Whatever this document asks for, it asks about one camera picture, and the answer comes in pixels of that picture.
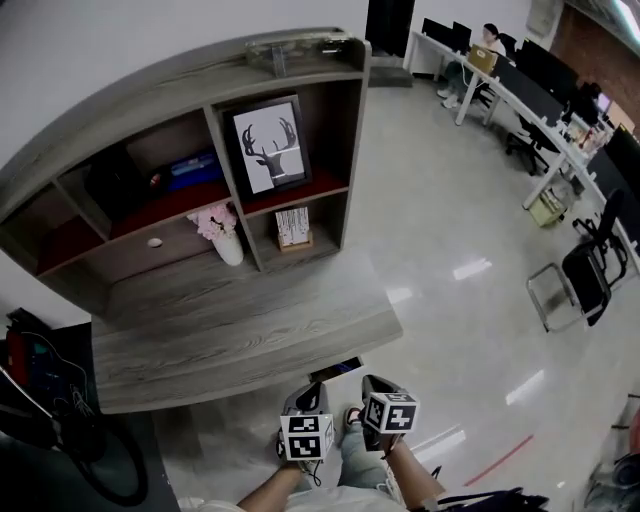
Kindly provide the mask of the red tool bag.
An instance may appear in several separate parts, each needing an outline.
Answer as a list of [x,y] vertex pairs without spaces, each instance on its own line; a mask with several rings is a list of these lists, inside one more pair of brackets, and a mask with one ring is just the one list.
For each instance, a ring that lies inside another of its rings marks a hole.
[[8,373],[23,388],[53,393],[60,387],[52,329],[24,308],[7,314]]

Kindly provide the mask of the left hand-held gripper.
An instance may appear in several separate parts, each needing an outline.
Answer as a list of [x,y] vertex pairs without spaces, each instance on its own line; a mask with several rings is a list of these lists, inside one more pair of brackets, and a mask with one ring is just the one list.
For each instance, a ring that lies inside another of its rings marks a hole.
[[328,413],[323,382],[307,384],[290,394],[280,416],[277,456],[287,462],[324,461],[335,436],[334,417]]

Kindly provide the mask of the white drawer with brown interior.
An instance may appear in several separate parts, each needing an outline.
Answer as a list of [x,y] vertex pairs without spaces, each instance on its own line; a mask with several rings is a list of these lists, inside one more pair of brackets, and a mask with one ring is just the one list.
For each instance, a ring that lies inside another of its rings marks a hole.
[[[358,369],[358,368],[360,368],[362,366],[362,361],[361,361],[361,359],[359,357],[353,357],[353,358],[347,359],[345,361],[342,361],[340,363],[351,367],[352,371],[354,371],[354,370],[356,370],[356,369]],[[330,379],[333,379],[333,378],[336,378],[336,377],[339,377],[341,375],[346,374],[346,373],[340,373],[336,369],[336,365],[340,364],[340,363],[336,363],[336,364],[331,365],[329,367],[326,367],[326,368],[323,368],[321,370],[312,372],[309,375],[309,381],[311,383],[324,382],[324,381],[327,381],[327,380],[330,380]]]

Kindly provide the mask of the black swivel office chair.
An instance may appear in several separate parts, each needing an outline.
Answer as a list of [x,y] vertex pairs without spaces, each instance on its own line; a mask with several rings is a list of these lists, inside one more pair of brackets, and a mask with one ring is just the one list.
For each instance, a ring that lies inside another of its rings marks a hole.
[[518,116],[521,130],[517,133],[510,132],[506,137],[505,153],[512,155],[518,153],[528,163],[528,174],[535,176],[549,171],[549,164],[540,154],[542,149],[553,154],[558,154],[558,148],[535,124],[528,121],[522,115]]

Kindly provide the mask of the person's right forearm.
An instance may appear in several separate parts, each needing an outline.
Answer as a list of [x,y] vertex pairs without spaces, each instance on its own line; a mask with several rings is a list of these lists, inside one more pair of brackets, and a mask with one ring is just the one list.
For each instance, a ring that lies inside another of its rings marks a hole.
[[427,499],[436,500],[445,493],[445,488],[421,465],[402,439],[394,441],[385,455],[409,508],[418,507]]

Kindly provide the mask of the dark desk partition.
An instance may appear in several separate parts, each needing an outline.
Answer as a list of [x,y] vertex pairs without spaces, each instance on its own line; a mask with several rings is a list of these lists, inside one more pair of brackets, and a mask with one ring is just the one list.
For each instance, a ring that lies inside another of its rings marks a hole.
[[539,84],[519,71],[512,61],[499,56],[491,76],[548,126],[556,126],[562,113],[561,104]]

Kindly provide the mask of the red floor tape strip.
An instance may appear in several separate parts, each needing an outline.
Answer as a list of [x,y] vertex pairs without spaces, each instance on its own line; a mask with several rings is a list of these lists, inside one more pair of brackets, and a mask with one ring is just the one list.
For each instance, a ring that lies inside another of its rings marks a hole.
[[475,476],[473,476],[472,478],[467,480],[463,484],[463,486],[464,487],[470,487],[470,486],[476,484],[477,482],[479,482],[480,480],[482,480],[484,477],[489,475],[491,472],[493,472],[494,470],[499,468],[502,464],[504,464],[511,457],[513,457],[515,454],[517,454],[522,448],[524,448],[533,439],[534,439],[534,435],[533,434],[528,435],[526,438],[524,438],[522,441],[520,441],[517,445],[515,445],[511,450],[509,450],[504,455],[502,455],[499,459],[497,459],[496,461],[491,463],[489,466],[487,466],[485,469],[480,471],[478,474],[476,474]]

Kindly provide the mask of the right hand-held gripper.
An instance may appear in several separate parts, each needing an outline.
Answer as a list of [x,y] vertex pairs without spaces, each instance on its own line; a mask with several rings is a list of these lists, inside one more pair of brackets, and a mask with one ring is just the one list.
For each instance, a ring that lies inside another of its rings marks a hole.
[[382,451],[381,437],[402,436],[414,430],[420,402],[385,378],[367,374],[361,381],[361,415],[367,451]]

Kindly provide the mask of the cardboard box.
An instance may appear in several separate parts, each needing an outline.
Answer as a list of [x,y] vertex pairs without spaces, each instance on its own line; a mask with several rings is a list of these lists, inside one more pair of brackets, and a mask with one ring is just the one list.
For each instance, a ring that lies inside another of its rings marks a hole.
[[467,56],[467,61],[471,66],[480,70],[486,75],[493,71],[499,55],[485,47],[472,45]]

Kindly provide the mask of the white ceramic vase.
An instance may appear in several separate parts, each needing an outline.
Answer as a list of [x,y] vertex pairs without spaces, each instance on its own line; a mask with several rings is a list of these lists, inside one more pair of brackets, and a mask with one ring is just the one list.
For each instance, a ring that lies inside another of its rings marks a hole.
[[213,241],[220,258],[229,266],[238,266],[244,260],[244,252],[238,234],[220,235]]

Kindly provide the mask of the framed deer picture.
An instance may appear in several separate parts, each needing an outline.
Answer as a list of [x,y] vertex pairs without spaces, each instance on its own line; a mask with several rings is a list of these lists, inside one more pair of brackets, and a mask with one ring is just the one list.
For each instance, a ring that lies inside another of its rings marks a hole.
[[296,94],[234,105],[222,120],[241,198],[268,197],[312,181]]

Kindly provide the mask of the person's white shirt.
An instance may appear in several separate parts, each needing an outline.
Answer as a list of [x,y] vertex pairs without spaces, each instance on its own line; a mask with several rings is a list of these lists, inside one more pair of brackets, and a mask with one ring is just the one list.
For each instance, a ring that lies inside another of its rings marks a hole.
[[[211,500],[186,505],[182,512],[246,512],[230,502]],[[294,493],[284,512],[408,512],[388,494],[377,489],[353,487],[318,488]]]

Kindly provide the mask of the long white office desk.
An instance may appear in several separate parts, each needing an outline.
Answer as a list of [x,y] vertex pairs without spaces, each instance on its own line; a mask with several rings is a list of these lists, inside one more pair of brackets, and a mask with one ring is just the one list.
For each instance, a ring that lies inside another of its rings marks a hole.
[[565,163],[569,164],[575,171],[579,181],[585,187],[587,194],[593,199],[598,199],[600,203],[605,203],[606,197],[594,179],[596,174],[594,172],[590,172],[587,168],[587,165],[594,162],[595,158],[588,160],[586,154],[579,151],[575,144],[568,143],[562,137],[560,122],[557,122],[555,126],[549,125],[546,117],[540,118],[537,116],[519,96],[506,88],[498,78],[493,78],[484,73],[481,69],[470,63],[465,57],[452,51],[443,43],[415,30],[412,30],[410,35],[409,56],[406,58],[407,69],[411,68],[414,56],[416,55],[416,51],[421,43],[428,45],[432,51],[437,52],[442,56],[441,64],[444,64],[444,60],[449,58],[462,64],[465,69],[468,69],[471,72],[469,89],[465,93],[462,103],[456,112],[455,124],[457,126],[461,126],[463,124],[471,104],[473,92],[477,87],[478,82],[482,80],[494,91],[495,94],[494,100],[490,104],[489,110],[483,118],[484,126],[487,126],[492,120],[496,108],[500,104],[504,103],[511,107],[517,114],[522,115],[527,121],[530,121],[534,126],[540,129],[542,133],[550,139],[554,147],[559,150],[559,155],[556,156],[550,164],[547,174],[536,183],[532,191],[523,200],[522,208],[524,210],[530,209],[534,201],[540,196],[544,189],[550,185],[554,177],[559,174],[562,165]]

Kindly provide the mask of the blue flat box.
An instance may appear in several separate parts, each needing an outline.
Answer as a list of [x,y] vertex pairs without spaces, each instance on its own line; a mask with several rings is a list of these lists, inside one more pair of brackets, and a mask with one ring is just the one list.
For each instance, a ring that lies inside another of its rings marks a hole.
[[170,166],[168,191],[211,183],[223,177],[218,157],[214,151],[204,151],[178,161]]

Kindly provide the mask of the person's left forearm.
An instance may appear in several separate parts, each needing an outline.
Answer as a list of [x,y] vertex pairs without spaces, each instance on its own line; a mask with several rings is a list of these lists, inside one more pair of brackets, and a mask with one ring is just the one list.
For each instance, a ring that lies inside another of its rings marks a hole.
[[309,484],[309,474],[308,463],[287,462],[237,506],[244,512],[283,512],[289,496]]

